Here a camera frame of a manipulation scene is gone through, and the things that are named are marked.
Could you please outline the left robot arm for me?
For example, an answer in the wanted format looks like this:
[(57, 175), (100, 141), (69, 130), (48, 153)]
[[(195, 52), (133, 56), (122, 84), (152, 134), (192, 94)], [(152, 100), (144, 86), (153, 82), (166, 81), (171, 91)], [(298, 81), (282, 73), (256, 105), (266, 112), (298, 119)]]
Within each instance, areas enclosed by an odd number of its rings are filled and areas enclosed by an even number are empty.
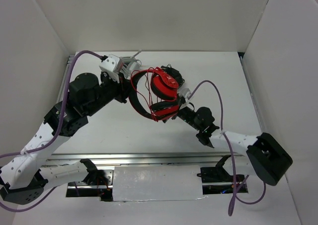
[(106, 183), (102, 170), (90, 159), (73, 164), (45, 167), (47, 159), (80, 128), (88, 118), (112, 100), (125, 103), (131, 85), (123, 74), (112, 80), (106, 72), (100, 77), (82, 73), (68, 84), (66, 107), (59, 102), (44, 117), (38, 132), (7, 165), (0, 169), (0, 195), (6, 202), (26, 205), (48, 189), (71, 182), (87, 185)]

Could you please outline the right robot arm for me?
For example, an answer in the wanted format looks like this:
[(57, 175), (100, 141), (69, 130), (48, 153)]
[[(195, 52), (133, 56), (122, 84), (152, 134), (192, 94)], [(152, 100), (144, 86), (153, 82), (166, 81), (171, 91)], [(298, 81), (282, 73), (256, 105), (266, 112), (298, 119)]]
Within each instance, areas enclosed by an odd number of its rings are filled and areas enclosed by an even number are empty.
[(228, 149), (214, 167), (202, 168), (198, 177), (203, 182), (242, 181), (244, 175), (256, 175), (261, 181), (275, 186), (293, 164), (291, 156), (269, 133), (249, 136), (222, 131), (214, 124), (215, 118), (208, 107), (196, 111), (189, 107), (177, 110), (163, 120), (183, 120), (197, 130), (198, 141), (213, 149)]

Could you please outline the red and black headphones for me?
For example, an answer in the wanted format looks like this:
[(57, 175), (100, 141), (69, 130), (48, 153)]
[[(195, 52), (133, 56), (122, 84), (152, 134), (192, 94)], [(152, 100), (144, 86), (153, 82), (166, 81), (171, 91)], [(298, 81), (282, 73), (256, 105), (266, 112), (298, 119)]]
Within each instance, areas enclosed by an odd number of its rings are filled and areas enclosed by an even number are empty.
[[(139, 92), (137, 91), (137, 86), (143, 76), (147, 77), (148, 92), (152, 92), (161, 100), (156, 103), (148, 102), (147, 107), (149, 111), (141, 105), (138, 99)], [(129, 101), (141, 116), (153, 121), (163, 121), (178, 113), (180, 107), (177, 96), (178, 83), (160, 67), (133, 71), (130, 83), (132, 90), (129, 94)]]

